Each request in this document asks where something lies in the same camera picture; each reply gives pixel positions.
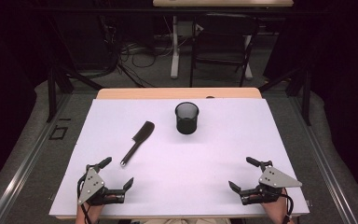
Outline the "wooden table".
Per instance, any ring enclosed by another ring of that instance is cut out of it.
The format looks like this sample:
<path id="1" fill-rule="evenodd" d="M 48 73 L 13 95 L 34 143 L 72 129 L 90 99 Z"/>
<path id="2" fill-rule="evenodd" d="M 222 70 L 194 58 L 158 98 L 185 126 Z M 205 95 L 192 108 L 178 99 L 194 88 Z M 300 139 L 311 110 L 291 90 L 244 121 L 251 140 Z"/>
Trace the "wooden table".
<path id="1" fill-rule="evenodd" d="M 122 88 L 101 89 L 97 99 L 204 99 L 252 98 L 261 99 L 257 88 Z"/>

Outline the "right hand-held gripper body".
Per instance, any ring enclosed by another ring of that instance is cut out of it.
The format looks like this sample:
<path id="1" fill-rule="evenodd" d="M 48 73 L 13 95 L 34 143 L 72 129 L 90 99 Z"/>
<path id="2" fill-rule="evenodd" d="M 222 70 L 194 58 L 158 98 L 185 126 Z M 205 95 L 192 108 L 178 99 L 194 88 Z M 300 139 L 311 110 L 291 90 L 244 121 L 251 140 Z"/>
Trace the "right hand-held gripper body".
<path id="1" fill-rule="evenodd" d="M 272 161 L 261 161 L 262 175 L 254 189 L 241 190 L 239 193 L 243 205 L 253 203 L 272 203 L 282 197 L 284 188 L 301 187 L 302 183 L 283 173 L 272 165 Z"/>

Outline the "aluminium floor rail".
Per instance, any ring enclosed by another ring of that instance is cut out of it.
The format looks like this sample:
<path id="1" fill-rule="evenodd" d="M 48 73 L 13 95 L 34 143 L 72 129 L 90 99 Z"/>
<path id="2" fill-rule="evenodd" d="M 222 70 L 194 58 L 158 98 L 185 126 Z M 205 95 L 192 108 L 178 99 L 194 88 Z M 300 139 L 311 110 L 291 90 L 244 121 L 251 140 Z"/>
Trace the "aluminium floor rail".
<path id="1" fill-rule="evenodd" d="M 300 102 L 296 97 L 289 97 L 289 102 L 292 108 L 295 110 L 295 114 L 299 119 L 299 123 L 302 126 L 302 129 L 305 131 L 306 136 L 310 140 L 313 158 L 318 165 L 318 168 L 324 179 L 324 183 L 343 221 L 343 224 L 358 224 L 358 221 L 351 210 L 348 200 L 344 195 L 342 187 L 338 184 L 333 170 L 324 155 L 323 149 L 317 140 L 314 131 L 302 117 Z"/>
<path id="2" fill-rule="evenodd" d="M 42 146 L 54 129 L 58 115 L 70 99 L 71 94 L 60 96 L 56 115 L 48 122 L 48 98 L 45 93 L 37 96 L 31 117 L 0 172 L 0 224 L 16 201 L 40 156 Z"/>

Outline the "person's left hand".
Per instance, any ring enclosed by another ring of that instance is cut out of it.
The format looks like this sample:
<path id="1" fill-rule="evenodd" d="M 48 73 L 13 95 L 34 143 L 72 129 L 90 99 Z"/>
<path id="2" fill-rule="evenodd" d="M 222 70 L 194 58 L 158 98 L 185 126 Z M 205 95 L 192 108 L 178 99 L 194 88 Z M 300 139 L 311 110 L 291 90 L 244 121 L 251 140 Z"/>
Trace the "person's left hand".
<path id="1" fill-rule="evenodd" d="M 87 203 L 79 205 L 76 211 L 76 224 L 96 224 L 103 211 L 103 206 L 90 206 Z"/>

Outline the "person's right hand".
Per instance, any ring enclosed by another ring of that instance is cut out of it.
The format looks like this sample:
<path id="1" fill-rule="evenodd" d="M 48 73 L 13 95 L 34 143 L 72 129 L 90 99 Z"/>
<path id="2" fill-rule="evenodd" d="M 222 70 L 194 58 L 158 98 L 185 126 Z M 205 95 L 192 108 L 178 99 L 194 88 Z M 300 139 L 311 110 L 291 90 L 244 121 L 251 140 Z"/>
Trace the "person's right hand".
<path id="1" fill-rule="evenodd" d="M 276 202 L 262 203 L 264 211 L 274 224 L 288 224 L 286 199 L 280 197 Z"/>

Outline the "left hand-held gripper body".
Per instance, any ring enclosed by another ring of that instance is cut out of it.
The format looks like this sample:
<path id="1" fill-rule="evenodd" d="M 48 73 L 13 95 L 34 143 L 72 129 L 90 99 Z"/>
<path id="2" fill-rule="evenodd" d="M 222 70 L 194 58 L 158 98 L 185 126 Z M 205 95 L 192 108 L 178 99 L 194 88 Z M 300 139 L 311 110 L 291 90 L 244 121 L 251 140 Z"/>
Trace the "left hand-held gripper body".
<path id="1" fill-rule="evenodd" d="M 94 167 L 95 165 L 89 165 L 86 173 L 78 181 L 77 204 L 104 205 L 124 203 L 126 191 L 124 189 L 108 189 Z"/>

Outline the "white-legged desk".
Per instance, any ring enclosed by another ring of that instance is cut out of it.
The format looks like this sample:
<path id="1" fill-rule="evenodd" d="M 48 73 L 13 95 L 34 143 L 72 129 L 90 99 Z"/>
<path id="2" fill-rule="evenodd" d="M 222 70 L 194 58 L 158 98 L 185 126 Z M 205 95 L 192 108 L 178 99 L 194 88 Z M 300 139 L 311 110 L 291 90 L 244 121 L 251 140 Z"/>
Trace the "white-legged desk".
<path id="1" fill-rule="evenodd" d="M 154 7 L 291 7 L 293 0 L 153 0 Z M 179 74 L 179 45 L 177 17 L 172 18 L 171 78 Z"/>

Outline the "black metal stand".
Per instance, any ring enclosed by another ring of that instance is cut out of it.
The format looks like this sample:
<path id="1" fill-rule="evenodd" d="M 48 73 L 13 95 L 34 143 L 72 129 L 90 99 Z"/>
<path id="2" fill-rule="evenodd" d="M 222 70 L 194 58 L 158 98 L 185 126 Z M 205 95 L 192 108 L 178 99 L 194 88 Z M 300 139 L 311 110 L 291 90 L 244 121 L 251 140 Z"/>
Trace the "black metal stand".
<path id="1" fill-rule="evenodd" d="M 74 91 L 74 86 L 70 78 L 79 80 L 80 82 L 99 91 L 102 85 L 80 75 L 73 69 L 65 65 L 52 65 L 48 71 L 48 122 L 51 122 L 57 114 L 57 89 L 64 94 L 70 94 Z"/>
<path id="2" fill-rule="evenodd" d="M 282 76 L 269 80 L 266 84 L 258 87 L 260 92 L 269 90 L 278 85 L 282 81 L 290 79 L 288 86 L 285 89 L 287 96 L 298 96 L 301 93 L 301 118 L 310 126 L 310 89 L 311 89 L 311 73 L 310 64 L 303 63 L 298 67 L 293 68 Z"/>

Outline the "person's beige trousers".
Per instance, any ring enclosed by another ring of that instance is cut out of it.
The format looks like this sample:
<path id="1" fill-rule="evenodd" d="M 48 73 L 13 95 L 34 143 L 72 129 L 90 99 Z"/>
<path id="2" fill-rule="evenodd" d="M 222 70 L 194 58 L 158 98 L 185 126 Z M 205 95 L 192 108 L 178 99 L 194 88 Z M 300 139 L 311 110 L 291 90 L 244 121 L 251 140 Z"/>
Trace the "person's beige trousers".
<path id="1" fill-rule="evenodd" d="M 141 224 L 231 224 L 227 218 L 170 218 L 141 220 Z"/>

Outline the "black folding chair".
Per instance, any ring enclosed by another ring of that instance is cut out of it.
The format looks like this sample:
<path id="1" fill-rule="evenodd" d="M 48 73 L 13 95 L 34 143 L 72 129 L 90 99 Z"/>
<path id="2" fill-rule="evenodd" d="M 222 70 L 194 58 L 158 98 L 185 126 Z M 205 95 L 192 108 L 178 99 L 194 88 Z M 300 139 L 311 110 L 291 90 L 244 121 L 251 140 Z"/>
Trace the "black folding chair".
<path id="1" fill-rule="evenodd" d="M 203 63 L 241 69 L 242 87 L 258 31 L 258 18 L 249 15 L 211 12 L 196 16 L 192 23 L 189 86 L 193 86 L 197 64 Z"/>

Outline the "black mesh pen cup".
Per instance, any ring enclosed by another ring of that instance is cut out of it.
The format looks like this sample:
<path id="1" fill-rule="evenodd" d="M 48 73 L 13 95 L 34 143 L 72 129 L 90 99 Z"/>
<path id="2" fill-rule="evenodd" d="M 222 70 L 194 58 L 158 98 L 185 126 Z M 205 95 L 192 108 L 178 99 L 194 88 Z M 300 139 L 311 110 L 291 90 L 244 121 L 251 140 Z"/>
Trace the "black mesh pen cup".
<path id="1" fill-rule="evenodd" d="M 176 129 L 181 134 L 192 134 L 197 130 L 199 108 L 191 102 L 182 102 L 174 110 Z"/>

